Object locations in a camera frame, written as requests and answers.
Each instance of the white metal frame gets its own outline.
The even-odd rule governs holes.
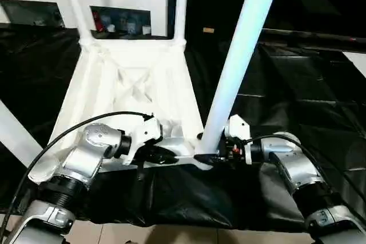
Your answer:
[[[273,0],[245,0],[245,2],[243,4],[243,8],[242,8],[242,11],[240,14],[240,18],[238,20],[238,24],[237,24],[236,31],[235,31],[235,34],[233,37],[233,41],[230,46],[228,57],[226,59],[225,66],[222,71],[221,78],[220,78],[220,81],[218,84],[218,88],[217,88],[217,91],[216,91],[216,94],[214,97],[214,101],[213,101],[213,104],[212,104],[212,107],[210,110],[210,114],[208,117],[208,122],[206,124],[204,135],[203,135],[202,141],[196,147],[196,153],[198,153],[198,154],[216,152],[218,140],[220,139],[221,133],[224,130],[224,127],[228,120],[232,105],[236,98],[238,89],[240,87],[240,84],[241,84],[244,74],[246,72],[246,69],[248,67],[250,58],[253,54],[254,47],[257,43],[258,36],[263,27],[264,21],[266,19],[266,16],[268,14],[272,1]],[[107,41],[98,41],[92,37],[89,29],[87,28],[85,16],[82,11],[81,5],[79,4],[79,0],[70,0],[70,3],[73,8],[73,11],[75,13],[78,31],[79,31],[80,37],[81,37],[80,44],[82,46],[82,53],[81,53],[80,59],[82,58],[83,54],[85,54],[86,52],[95,53],[94,56],[96,56],[98,51],[100,51],[100,49],[103,47],[110,47],[110,49],[117,49],[122,45],[124,45],[124,46],[127,45],[127,47],[133,47],[133,46],[136,46],[136,44],[138,43],[139,49],[143,49],[144,47],[147,47],[147,49],[148,49],[148,47],[159,47],[159,46],[168,45],[170,49],[176,49],[176,51],[174,51],[174,52],[176,52],[177,54],[173,55],[173,56],[175,56],[177,58],[183,58],[183,60],[184,60],[184,47],[185,47],[184,31],[185,31],[186,0],[177,0],[176,23],[175,23],[175,27],[174,27],[175,34],[174,34],[173,40],[172,41],[149,41],[149,42],[147,42],[147,41],[137,41],[137,42],[108,41],[108,40]],[[93,64],[92,61],[89,61],[88,63],[83,64],[83,66],[85,66],[84,69],[86,71],[83,71],[82,73],[88,74],[88,70],[91,69],[90,67],[92,64]],[[78,66],[75,69],[75,73],[79,70],[78,77],[80,77],[80,68],[78,68]],[[183,69],[183,71],[186,70],[184,73],[186,73],[186,74],[188,73],[186,66],[182,67],[182,69]],[[105,67],[103,69],[103,72],[101,73],[101,83],[99,84],[100,85],[99,88],[102,87],[105,90],[112,88],[111,86],[108,86],[108,83],[110,83],[110,81],[108,82],[105,80],[112,78],[112,77],[116,77],[116,76],[113,76],[113,74],[115,74],[114,71],[115,71],[115,68],[113,67],[113,65],[111,63],[109,63],[109,65],[107,65],[107,67]],[[187,85],[187,86],[183,87],[183,89],[182,89],[183,93],[187,93],[187,94],[183,94],[182,96],[187,97],[187,98],[190,97],[189,93],[193,92],[190,79],[188,82],[190,85]],[[79,93],[79,95],[82,95],[82,93],[84,93],[83,96],[85,97],[85,93],[89,93],[88,92],[89,87],[78,87],[78,88],[79,88],[78,90],[80,90],[80,91],[75,91],[75,90],[70,91],[69,90],[67,92],[66,96],[68,96],[69,93],[74,94],[74,95],[77,95],[78,93]],[[99,89],[98,93],[103,93],[103,91],[104,91],[103,89]],[[77,105],[78,104],[76,104],[76,106],[75,106],[75,111],[74,110],[71,111],[72,116],[75,116],[74,117],[75,121],[73,121],[72,118],[69,119],[69,121],[66,123],[59,123],[59,121],[57,121],[57,124],[54,129],[52,137],[55,137],[55,135],[57,135],[61,131],[65,130],[65,128],[72,126],[73,124],[75,124],[75,122],[79,122],[79,120],[81,119],[81,114],[84,111],[84,108],[79,108],[79,110],[77,111],[76,110],[76,109],[78,109]],[[102,106],[102,105],[103,105],[103,102],[98,102],[95,105],[94,114],[99,114],[98,112],[105,110],[105,106]],[[179,106],[179,108],[182,112],[184,112],[184,109],[189,109],[189,106]],[[197,109],[197,105],[196,105],[196,108],[193,106],[193,108],[191,110],[193,110],[192,114],[194,114],[194,115],[193,116],[191,115],[191,117],[189,117],[190,119],[186,119],[186,121],[197,120],[197,121],[201,122],[200,116],[198,113],[198,109]],[[15,118],[12,117],[9,121],[14,122],[14,119]],[[191,129],[193,129],[193,128],[195,128],[196,130],[200,129],[199,123],[196,124],[196,127],[194,126],[194,124],[191,124],[189,126]],[[11,132],[9,132],[9,133],[11,134],[10,136],[13,136],[15,140],[19,140],[19,136],[18,136],[19,134],[23,137],[27,136],[27,133],[25,133],[24,131],[23,132],[14,131],[12,133]],[[70,134],[68,137],[66,137],[66,139],[69,139],[68,140],[69,144],[72,144],[73,139],[75,139],[75,135],[72,136],[72,134]],[[31,140],[29,138],[27,140],[28,140],[29,144],[32,143],[34,145],[34,140]],[[19,156],[21,156],[22,154],[25,153],[24,151],[21,151],[21,150],[18,150],[18,151],[12,150],[12,152],[14,154],[18,155],[17,157],[19,159],[21,158]]]

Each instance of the black cable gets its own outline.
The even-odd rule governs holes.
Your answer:
[[[321,175],[324,178],[327,178],[323,168],[321,168],[319,165],[317,165],[317,161],[315,159],[315,157],[312,155],[312,153],[301,143],[297,142],[296,140],[294,140],[291,137],[288,137],[286,135],[281,135],[281,134],[267,134],[267,135],[261,135],[259,137],[253,137],[253,138],[249,138],[249,139],[245,139],[242,141],[242,143],[244,145],[254,142],[254,141],[258,141],[258,140],[262,140],[265,138],[280,138],[280,139],[284,139],[287,140],[293,144],[295,144],[297,147],[299,147],[303,153],[309,158],[309,160],[313,163],[313,165],[318,169],[318,171],[321,173]],[[354,189],[354,191],[358,194],[358,196],[361,198],[361,200],[364,202],[364,204],[366,205],[366,198],[364,196],[364,194],[360,191],[360,189],[352,182],[351,178],[341,169],[338,167],[338,165],[330,159],[330,157],[326,156],[325,154],[322,154],[320,152],[318,152],[326,161],[328,161],[334,169],[336,169],[338,171],[338,173],[340,173],[340,175],[349,183],[349,185]],[[355,215],[357,215],[358,219],[360,219],[361,221],[363,221],[363,223],[366,226],[366,220],[358,213],[356,213]]]
[[[63,138],[65,135],[69,134],[70,132],[80,128],[81,126],[84,126],[90,122],[93,122],[95,120],[98,120],[98,119],[101,119],[101,118],[105,118],[105,117],[111,117],[111,116],[114,116],[114,115],[139,115],[141,117],[143,117],[144,119],[149,119],[151,117],[153,117],[152,115],[147,115],[147,114],[143,114],[143,113],[138,113],[138,112],[135,112],[135,111],[115,111],[113,113],[107,113],[107,114],[102,114],[102,115],[98,115],[96,117],[92,117],[92,118],[89,118],[83,122],[80,122],[79,124],[67,129],[66,131],[64,131],[63,133],[61,133],[58,137],[56,137],[54,140],[52,140],[32,161],[32,163],[29,165],[29,167],[27,168],[26,172],[24,173],[18,187],[17,187],[17,190],[15,191],[14,193],[14,196],[10,202],[10,205],[9,205],[9,208],[4,216],[4,219],[2,221],[2,224],[1,224],[1,229],[0,229],[0,243],[2,243],[2,240],[4,238],[4,235],[5,235],[5,231],[6,231],[6,225],[9,221],[9,218],[10,218],[10,214],[11,212],[13,211],[13,208],[15,206],[15,202],[19,196],[19,193],[22,189],[22,186],[25,182],[25,180],[27,179],[27,176],[29,174],[29,172],[32,170],[32,168],[34,167],[34,165],[37,163],[37,161],[53,146],[55,145],[61,138]]]

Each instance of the black tablecloth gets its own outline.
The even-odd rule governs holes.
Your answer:
[[[77,41],[75,30],[0,30],[1,100],[42,145],[77,62]],[[206,36],[193,41],[197,43],[188,44],[185,55],[205,122],[229,42]],[[286,130],[299,137],[325,169],[329,183],[366,216],[361,199],[319,153],[330,156],[362,191],[366,189],[364,87],[365,78],[342,53],[258,45],[232,114],[251,125],[252,136]],[[2,147],[2,211],[24,171]],[[218,166],[210,171],[187,165],[144,173],[143,181],[137,180],[135,170],[98,174],[79,218],[139,226],[304,229],[303,218],[272,165]],[[23,193],[32,197],[34,185],[29,182]]]

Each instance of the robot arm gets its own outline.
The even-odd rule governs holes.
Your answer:
[[[343,205],[340,196],[331,191],[301,149],[280,137],[298,143],[299,140],[289,133],[276,134],[279,137],[243,142],[250,138],[249,125],[235,115],[224,129],[225,137],[217,154],[194,155],[189,146],[183,146],[186,143],[162,141],[161,125],[156,118],[146,120],[129,135],[100,123],[91,124],[57,170],[40,184],[38,200],[31,203],[5,243],[67,243],[62,234],[70,231],[75,213],[100,167],[112,158],[117,158],[121,166],[149,161],[154,166],[192,163],[201,169],[217,162],[272,163],[316,243],[366,243],[364,225]]]
[[[290,133],[275,134],[300,143]],[[365,225],[344,205],[340,195],[332,192],[317,167],[298,146],[277,137],[240,145],[240,141],[249,139],[250,133],[249,125],[237,115],[228,121],[225,136],[226,140],[232,141],[221,156],[221,161],[242,161],[247,164],[269,162],[276,165],[305,219],[308,233],[316,243],[366,243]]]
[[[130,135],[95,123],[85,127],[81,138],[51,177],[40,184],[39,197],[6,238],[6,244],[62,244],[85,193],[104,159],[112,157],[129,165],[138,149],[162,139],[156,118],[146,120]]]

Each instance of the white leg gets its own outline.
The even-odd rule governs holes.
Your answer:
[[[244,1],[197,154],[216,153],[272,1]]]
[[[42,147],[13,116],[2,101],[0,101],[0,141],[26,167],[42,150]]]
[[[10,23],[4,8],[0,5],[0,23]]]

